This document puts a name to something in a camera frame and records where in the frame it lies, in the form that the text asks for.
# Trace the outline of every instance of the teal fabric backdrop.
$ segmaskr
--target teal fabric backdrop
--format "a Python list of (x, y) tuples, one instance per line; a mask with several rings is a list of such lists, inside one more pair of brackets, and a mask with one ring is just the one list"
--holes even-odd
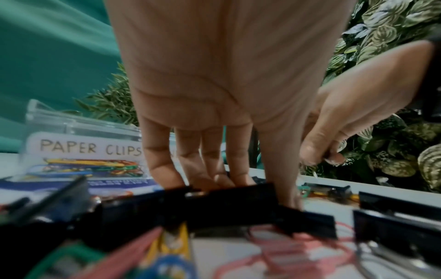
[(19, 149), (29, 99), (78, 109), (120, 61), (102, 0), (1, 0), (0, 53), (0, 152)]

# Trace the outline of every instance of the green foliage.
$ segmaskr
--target green foliage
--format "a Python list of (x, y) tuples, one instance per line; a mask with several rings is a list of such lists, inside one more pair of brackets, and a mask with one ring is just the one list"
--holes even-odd
[[(358, 0), (323, 83), (384, 51), (424, 38), (441, 23), (440, 14), (441, 0)], [(93, 117), (138, 125), (123, 65), (119, 70), (107, 88), (90, 94), (86, 102), (76, 102)], [(441, 125), (423, 123), (416, 111), (403, 109), (349, 138), (341, 152), (346, 157), (343, 165), (321, 163), (302, 172), (425, 191), (441, 189), (440, 139)]]

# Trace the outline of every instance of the white table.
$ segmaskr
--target white table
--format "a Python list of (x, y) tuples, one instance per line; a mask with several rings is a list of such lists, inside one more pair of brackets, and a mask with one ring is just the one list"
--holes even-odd
[[(17, 154), (0, 154), (0, 177), (7, 177), (16, 174), (18, 164)], [(252, 177), (265, 178), (263, 170), (251, 169), (249, 173)], [(441, 206), (441, 195), (425, 193), (420, 191), (405, 190), (398, 188), (383, 187), (377, 185), (369, 185), (356, 182), (345, 182), (326, 178), (315, 178), (301, 176), (298, 183), (311, 182), (337, 187), (351, 186), (353, 193), (359, 191), (378, 194), (387, 197), (399, 198), (408, 201), (414, 201), (422, 204)], [(11, 202), (22, 196), (26, 196), (28, 192), (22, 191), (0, 191), (0, 203)], [(352, 207), (339, 205), (327, 201), (307, 200), (305, 202), (305, 210), (334, 215), (335, 220), (353, 226)], [(234, 261), (249, 255), (258, 254), (259, 248), (243, 239), (194, 239), (192, 241), (195, 259), (198, 266), (198, 272), (201, 279), (212, 278), (214, 269), (224, 263)], [(249, 269), (243, 268), (230, 273), (225, 279), (257, 279), (260, 278), (256, 272), (258, 267)], [(332, 276), (327, 279), (363, 279), (353, 266), (345, 266), (339, 268)]]

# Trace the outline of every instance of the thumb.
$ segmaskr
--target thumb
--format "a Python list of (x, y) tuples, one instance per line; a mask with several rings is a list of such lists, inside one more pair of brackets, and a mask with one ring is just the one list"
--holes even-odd
[(305, 165), (317, 165), (322, 161), (330, 146), (338, 141), (347, 121), (347, 114), (339, 108), (322, 109), (312, 130), (306, 135), (301, 148), (300, 159)]

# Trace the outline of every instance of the hand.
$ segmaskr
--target hand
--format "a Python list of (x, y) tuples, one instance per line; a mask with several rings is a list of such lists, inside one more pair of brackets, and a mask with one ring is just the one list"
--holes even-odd
[(433, 53), (425, 40), (371, 58), (322, 86), (307, 118), (300, 158), (316, 165), (327, 154), (342, 164), (341, 141), (407, 106), (414, 98)]
[[(252, 126), (279, 201), (295, 186), (302, 125), (352, 0), (107, 0), (153, 178), (205, 190), (247, 185)], [(231, 179), (220, 161), (222, 127)]]

